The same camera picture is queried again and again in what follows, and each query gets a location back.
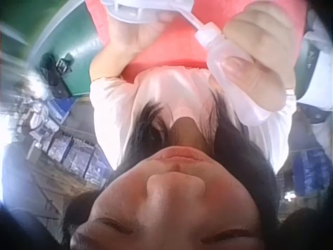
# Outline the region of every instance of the plastic squeeze bottle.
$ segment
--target plastic squeeze bottle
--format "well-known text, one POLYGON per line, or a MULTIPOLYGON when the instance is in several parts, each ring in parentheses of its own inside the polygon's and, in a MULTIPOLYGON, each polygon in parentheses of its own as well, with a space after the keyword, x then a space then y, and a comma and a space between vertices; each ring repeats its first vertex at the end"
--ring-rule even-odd
POLYGON ((258 106, 243 90, 231 82, 222 69, 221 62, 231 56, 253 62, 253 59, 232 41, 225 38, 213 22, 203 24, 192 13, 177 8, 198 31, 198 42, 208 51, 207 66, 231 101, 240 122, 246 126, 257 126, 265 121, 271 112, 258 106))

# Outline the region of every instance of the eyelash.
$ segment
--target eyelash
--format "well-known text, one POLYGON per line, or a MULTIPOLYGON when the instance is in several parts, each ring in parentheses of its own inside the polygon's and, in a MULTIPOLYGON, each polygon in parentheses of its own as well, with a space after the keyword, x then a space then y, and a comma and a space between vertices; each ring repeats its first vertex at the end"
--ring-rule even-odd
POLYGON ((227 241, 234 238, 249 238, 251 234, 249 231, 244 229, 233 229, 221 232, 211 237, 207 237, 201 240, 203 244, 215 244, 222 241, 227 241))

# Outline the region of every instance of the closed eye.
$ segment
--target closed eye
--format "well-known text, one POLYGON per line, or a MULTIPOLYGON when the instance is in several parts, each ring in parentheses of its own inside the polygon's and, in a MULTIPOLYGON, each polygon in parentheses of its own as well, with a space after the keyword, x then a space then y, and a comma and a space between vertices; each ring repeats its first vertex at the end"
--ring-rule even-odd
POLYGON ((102 223, 108 227, 111 227, 114 230, 118 231, 119 233, 123 233, 123 234, 127 234, 127 235, 130 235, 133 233, 133 230, 123 226, 119 222, 112 220, 110 218, 98 218, 98 219, 95 219, 94 221, 102 223))
POLYGON ((221 241, 226 241, 234 238, 257 238, 257 235, 254 235, 248 230, 245 229, 231 229, 227 231, 223 231, 221 233, 218 233, 214 236, 207 237, 203 240, 201 240, 204 244, 214 244, 221 241))

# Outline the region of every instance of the hand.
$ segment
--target hand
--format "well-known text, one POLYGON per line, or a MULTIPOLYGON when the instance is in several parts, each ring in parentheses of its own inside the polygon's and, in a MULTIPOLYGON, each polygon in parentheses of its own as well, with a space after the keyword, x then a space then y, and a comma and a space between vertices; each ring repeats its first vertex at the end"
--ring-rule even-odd
POLYGON ((91 81, 119 77, 135 56, 162 34, 173 14, 162 12, 159 18, 154 23, 129 24, 109 17, 110 41, 90 64, 91 81))
POLYGON ((251 55, 222 62, 226 76, 268 111, 286 104, 286 89, 295 88, 296 34, 284 11, 271 2, 255 2, 229 21, 223 32, 251 55))
POLYGON ((161 12, 159 20, 145 24, 118 21, 108 15, 110 44, 120 52, 138 54, 151 46, 173 20, 172 12, 161 12))

